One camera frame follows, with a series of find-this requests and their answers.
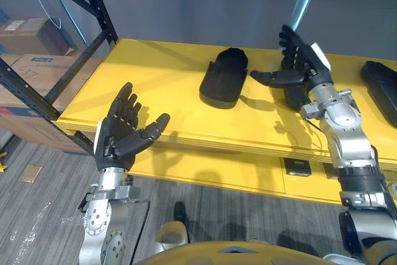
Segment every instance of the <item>gray carpet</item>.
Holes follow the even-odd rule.
[[[84,231],[76,208],[95,180],[94,159],[18,139],[7,151],[8,169],[0,174],[0,263],[77,264]],[[43,166],[33,184],[19,181],[28,164]],[[142,188],[142,199],[151,199],[135,261],[152,255],[154,237],[172,220],[177,201],[186,205],[193,242],[257,238],[317,256],[347,254],[337,221],[342,207],[143,177],[136,177],[134,185]],[[129,264],[145,208],[130,207],[124,264]]]

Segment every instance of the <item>black metal shelving frame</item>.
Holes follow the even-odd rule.
[[[63,134],[65,133],[52,123],[52,120],[57,120],[61,115],[61,112],[56,110],[52,104],[104,40],[107,40],[109,46],[112,48],[118,39],[103,0],[88,0],[88,2],[85,0],[72,1],[95,16],[102,31],[79,55],[77,60],[68,68],[59,81],[55,83],[46,96],[41,96],[31,85],[22,79],[4,60],[0,58],[0,83],[30,109],[35,111],[39,116],[52,124]],[[82,132],[76,131],[73,136],[65,135],[72,139],[72,141],[78,144],[81,148],[93,155],[93,143]]]

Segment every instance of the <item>silver robotic arm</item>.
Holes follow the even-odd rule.
[[[331,65],[317,44],[305,45],[288,26],[280,33],[285,48],[282,71],[251,76],[273,88],[301,88],[300,115],[318,119],[341,183],[339,215],[345,249],[368,264],[396,258],[397,208],[388,192],[376,148],[362,130],[362,119],[350,89],[336,91]]]
[[[98,124],[94,153],[99,180],[91,184],[93,191],[86,194],[79,206],[82,212],[86,208],[80,265],[122,263],[130,223],[127,204],[138,202],[140,194],[140,189],[132,186],[128,171],[135,155],[159,138],[170,119],[168,114],[162,114],[146,128],[137,130],[141,104],[135,103],[137,96],[131,92],[132,84],[126,83],[106,118]]]

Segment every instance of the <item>cardboard box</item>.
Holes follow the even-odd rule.
[[[74,56],[51,56],[51,55],[32,55],[23,56],[3,54],[0,57],[8,63],[11,68],[27,81],[41,96],[51,90],[54,84],[62,77],[66,70],[76,60]],[[96,70],[100,58],[90,58],[80,69],[79,73],[68,84],[59,98],[53,103],[54,108],[63,111],[77,92],[86,83],[91,74]],[[0,85],[0,106],[3,107],[22,107],[26,105],[18,100],[4,86]]]
[[[70,56],[43,55],[1,55],[0,57],[42,96],[47,94],[76,59]],[[89,59],[53,106],[63,111],[101,61],[100,58]],[[0,86],[0,127],[31,143],[45,144],[63,151],[84,152],[81,147],[39,117],[4,86]],[[95,134],[85,133],[85,135],[94,140]]]
[[[11,19],[0,27],[0,44],[10,54],[64,55],[69,45],[48,18]]]

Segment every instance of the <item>gray wall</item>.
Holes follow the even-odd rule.
[[[278,48],[296,0],[104,1],[119,37]],[[99,30],[95,18],[66,6],[91,41]],[[37,0],[0,0],[0,8],[11,17],[44,16]],[[311,0],[298,31],[327,53],[397,59],[396,16],[397,0]]]

